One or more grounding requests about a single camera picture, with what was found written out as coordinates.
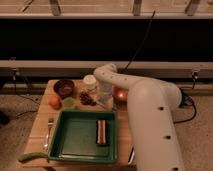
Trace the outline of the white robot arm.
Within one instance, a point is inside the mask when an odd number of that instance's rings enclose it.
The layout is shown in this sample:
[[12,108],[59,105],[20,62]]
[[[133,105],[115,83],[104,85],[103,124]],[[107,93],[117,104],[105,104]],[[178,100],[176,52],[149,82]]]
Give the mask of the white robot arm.
[[186,171],[171,111],[182,101],[173,83],[118,74],[115,64],[93,72],[103,84],[128,90],[127,111],[137,171]]

